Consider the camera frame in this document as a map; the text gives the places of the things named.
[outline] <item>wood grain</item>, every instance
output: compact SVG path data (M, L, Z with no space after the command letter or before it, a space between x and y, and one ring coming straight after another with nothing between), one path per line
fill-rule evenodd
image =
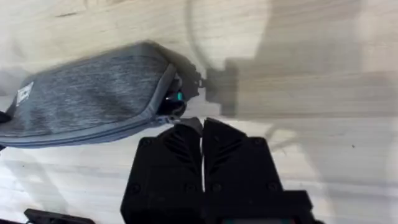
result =
M398 2L1 0L0 6L2 109L28 75L153 40L186 57L203 79L186 116L212 116L266 137L285 188L307 189L316 217L398 223ZM0 217L23 221L31 207L122 223L119 206L137 141L162 129L97 146L4 150Z

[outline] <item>gray pouch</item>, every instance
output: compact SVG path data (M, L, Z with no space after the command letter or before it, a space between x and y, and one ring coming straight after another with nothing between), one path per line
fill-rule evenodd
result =
M176 77L175 66L146 43L34 75L0 114L0 145L109 142L158 126L174 118L158 111Z

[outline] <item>white label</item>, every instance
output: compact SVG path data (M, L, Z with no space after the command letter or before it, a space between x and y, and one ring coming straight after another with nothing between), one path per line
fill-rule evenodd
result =
M27 86L24 88L21 88L18 90L18 95L17 95L17 106L20 105L24 100L27 100L30 95L30 91L32 91L33 87L33 82L29 83Z

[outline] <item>light wooden floor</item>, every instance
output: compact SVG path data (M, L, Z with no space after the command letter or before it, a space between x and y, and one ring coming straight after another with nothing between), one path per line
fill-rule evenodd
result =
M0 106L30 74L147 39L204 79L187 116L266 137L285 188L307 189L319 219L398 223L398 1L0 0ZM159 132L4 150L0 217L122 223L137 141Z

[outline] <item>zipper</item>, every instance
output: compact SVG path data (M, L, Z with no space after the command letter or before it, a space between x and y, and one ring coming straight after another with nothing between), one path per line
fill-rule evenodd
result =
M50 146L59 146L59 145L67 145L69 143L78 143L83 141L90 141L94 139L100 139L108 136L114 136L117 134L125 133L134 128L139 128L141 126L151 126L151 125L162 125L162 124L175 124L179 122L179 118L176 116L155 116L154 118L141 121L140 124L127 125L124 127L120 127L118 129L112 129L108 131L103 131L96 134L90 134L87 136L68 138L68 139L60 139L60 140L49 140L49 141L36 141L36 142L20 142L20 143L6 143L0 142L0 145L5 145L7 147L50 147Z

